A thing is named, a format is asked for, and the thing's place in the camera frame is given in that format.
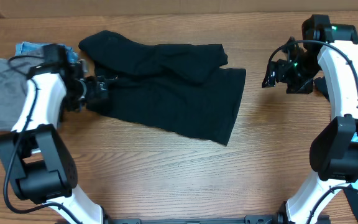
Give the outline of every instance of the wood grain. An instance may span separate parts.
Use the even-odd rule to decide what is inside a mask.
[[[358,12],[328,13],[354,24]],[[189,139],[89,111],[67,113],[59,130],[78,168],[79,184],[114,218],[216,218],[273,213],[310,171],[312,140],[329,123],[319,93],[286,95],[285,85],[261,89],[267,59],[290,35],[301,38],[310,12],[171,16],[0,19],[0,58],[21,41],[73,46],[104,29],[143,44],[223,44],[228,67],[246,68],[241,107],[229,145]],[[51,210],[10,212],[2,199],[0,223],[53,223]],[[11,194],[18,207],[32,206]],[[333,223],[356,222],[340,193],[327,206]]]

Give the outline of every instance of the wire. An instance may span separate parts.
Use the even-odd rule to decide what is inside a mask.
[[[323,196],[321,196],[321,198],[317,201],[316,205],[314,205],[313,209],[310,211],[310,216],[308,217],[308,220],[306,221],[306,224],[310,224],[311,219],[313,218],[313,215],[315,213],[315,211],[317,210],[318,206],[321,204],[321,202],[323,202],[323,200],[329,195],[329,194],[333,194],[335,190],[351,190],[353,192],[357,192],[358,193],[358,189],[354,189],[352,187],[344,187],[344,186],[337,186],[337,187],[332,187],[330,190],[328,190],[327,192],[325,192],[323,194]]]
[[[356,69],[354,68],[352,60],[350,60],[349,57],[347,57],[347,55],[344,52],[342,52],[341,50],[339,50],[337,47],[335,47],[335,46],[333,46],[331,44],[327,44],[327,43],[322,42],[322,41],[318,41],[318,40],[296,40],[296,41],[284,44],[283,46],[277,48],[271,54],[271,56],[270,56],[270,58],[268,59],[268,62],[267,62],[267,71],[269,72],[269,63],[272,61],[274,55],[277,54],[277,52],[279,52],[281,49],[284,49],[285,47],[288,47],[289,45],[294,45],[294,44],[296,45],[296,44],[299,44],[299,43],[310,43],[310,44],[323,45],[323,46],[329,47],[330,49],[335,50],[339,55],[341,55],[345,59],[346,63],[350,66],[350,68],[352,70],[352,73],[353,73],[353,76],[354,76],[354,82],[356,84],[357,96],[358,96],[358,77],[357,77],[357,72],[356,72]]]
[[[284,44],[283,46],[279,47],[278,49],[276,49],[270,56],[269,60],[268,60],[268,64],[267,64],[267,71],[269,72],[269,63],[272,61],[274,55],[280,51],[281,49],[284,49],[285,47],[288,47],[289,45],[293,45],[293,44],[299,44],[299,43],[311,43],[311,44],[319,44],[319,45],[323,45],[323,46],[326,46],[326,47],[329,47],[330,49],[333,49],[335,50],[339,55],[341,55],[346,63],[350,66],[351,70],[352,70],[352,73],[353,73],[353,76],[354,76],[354,82],[356,84],[356,91],[357,91],[357,96],[358,96],[358,77],[357,77],[357,72],[356,72],[356,69],[354,68],[354,65],[353,65],[353,62],[352,60],[349,59],[349,57],[344,53],[342,52],[341,50],[339,50],[337,47],[331,45],[331,44],[328,44],[328,43],[325,43],[325,42],[322,42],[322,41],[318,41],[318,40],[296,40],[296,41],[293,41],[293,42],[290,42],[290,43],[287,43],[287,44]],[[310,216],[308,217],[308,220],[306,222],[306,224],[310,224],[310,221],[315,213],[315,211],[317,210],[318,206],[321,204],[321,202],[330,194],[330,193],[334,193],[335,190],[338,190],[338,189],[347,189],[347,190],[351,190],[351,191],[354,191],[354,192],[357,192],[358,193],[358,189],[354,189],[352,187],[344,187],[344,186],[336,186],[336,187],[332,187],[330,190],[328,190],[327,192],[324,193],[323,196],[321,196],[321,198],[317,201],[317,203],[314,205],[313,209],[310,211]]]
[[[18,69],[16,69],[15,67],[12,66],[11,62],[12,60],[16,59],[16,58],[24,58],[24,57],[33,57],[33,58],[42,58],[42,57],[38,57],[38,56],[33,56],[33,55],[18,55],[18,56],[15,56],[15,57],[12,57],[8,60],[8,65],[9,65],[9,68],[26,76],[26,74],[22,71],[19,71]],[[8,188],[8,184],[9,184],[9,178],[11,177],[11,173],[12,173],[12,167],[13,167],[13,163],[14,163],[14,158],[15,158],[15,155],[17,154],[17,150],[19,149],[19,146],[20,146],[20,143],[22,141],[22,138],[24,137],[24,132],[25,130],[27,129],[27,127],[29,126],[29,123],[31,122],[31,116],[32,116],[32,113],[34,112],[34,108],[35,108],[35,104],[37,102],[37,98],[38,98],[38,91],[39,91],[39,88],[38,88],[38,85],[37,83],[31,78],[30,79],[31,82],[34,84],[34,87],[35,87],[35,96],[34,96],[34,100],[32,102],[32,105],[31,105],[31,109],[29,111],[29,114],[27,115],[27,119],[25,121],[25,124],[24,124],[24,127],[22,129],[22,131],[20,132],[19,134],[19,137],[17,138],[17,141],[15,143],[15,146],[14,146],[14,150],[12,152],[12,155],[11,155],[11,160],[9,161],[9,165],[8,165],[8,168],[7,168],[7,171],[6,171],[6,174],[5,174],[5,180],[4,180],[4,201],[5,201],[5,204],[6,204],[6,207],[9,208],[12,212],[14,213],[18,213],[18,214],[26,214],[26,213],[30,213],[30,212],[34,212],[34,211],[37,211],[37,210],[40,210],[42,208],[46,208],[46,207],[52,207],[52,206],[55,206],[55,207],[58,207],[58,209],[62,209],[63,211],[65,211],[65,213],[67,213],[67,215],[77,224],[81,224],[82,222],[80,222],[75,216],[74,214],[71,213],[71,211],[69,211],[69,209],[67,209],[66,207],[63,206],[63,204],[60,204],[60,203],[57,203],[57,202],[49,202],[49,203],[46,203],[46,204],[43,204],[43,205],[39,205],[39,206],[36,206],[34,208],[29,208],[29,209],[26,209],[26,210],[19,210],[17,208],[15,208],[11,202],[9,201],[9,197],[8,197],[8,192],[7,192],[7,188]]]

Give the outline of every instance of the wooden table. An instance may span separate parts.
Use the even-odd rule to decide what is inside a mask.
[[[358,12],[320,12],[331,22],[354,24]],[[101,30],[143,44],[223,44],[228,67],[246,68],[236,125],[227,147],[89,111],[67,113],[59,130],[75,159],[79,184],[113,218],[216,218],[273,213],[310,171],[312,140],[329,123],[330,106],[319,93],[286,95],[286,85],[261,89],[267,59],[312,12],[170,16],[0,19],[0,58],[18,42],[73,46]],[[46,209],[28,215],[9,211],[2,199],[0,223],[53,223]],[[14,205],[20,202],[11,192]],[[334,223],[356,222],[340,193],[326,207]]]

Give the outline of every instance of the gray cloth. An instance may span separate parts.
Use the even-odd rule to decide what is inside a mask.
[[[42,49],[27,54],[43,56]],[[27,73],[30,67],[42,62],[43,60],[39,58],[17,58],[12,61],[12,65]],[[25,77],[11,70],[6,59],[0,59],[0,131],[10,131],[16,124],[22,112],[26,94]]]

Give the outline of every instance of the robotic arm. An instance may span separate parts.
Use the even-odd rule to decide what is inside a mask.
[[[275,216],[248,215],[245,220],[227,223],[304,224],[311,215],[310,223],[330,223],[319,217],[319,213],[337,191],[329,194],[311,214],[313,207],[331,187],[348,185],[358,179],[358,142],[351,142],[355,133],[358,136],[356,82],[343,56],[327,46],[334,46],[351,59],[358,78],[356,28],[331,24],[328,16],[313,15],[303,23],[302,31],[303,40],[298,42],[305,42],[307,51],[301,50],[297,44],[294,45],[298,42],[290,39],[282,47],[288,53],[288,61],[271,62],[271,56],[262,87],[284,82],[288,85],[287,93],[311,93],[313,77],[323,70],[332,113],[330,124],[311,145],[312,171],[299,191],[284,202]],[[7,172],[11,169],[9,181],[15,195],[21,200],[30,199],[35,204],[60,204],[83,224],[140,224],[140,220],[120,222],[110,219],[100,205],[86,196],[77,184],[74,160],[56,132],[62,108],[78,110],[83,103],[106,100],[109,80],[103,77],[85,78],[83,64],[69,64],[65,49],[59,45],[44,46],[44,60],[45,63],[32,67],[27,75],[29,90],[18,122],[11,133],[0,136],[0,159]],[[33,112],[31,121],[24,129],[30,111]],[[44,159],[26,164],[24,159],[35,153],[42,153]],[[51,208],[69,223],[78,223],[62,207]],[[192,223],[209,222],[198,220]]]

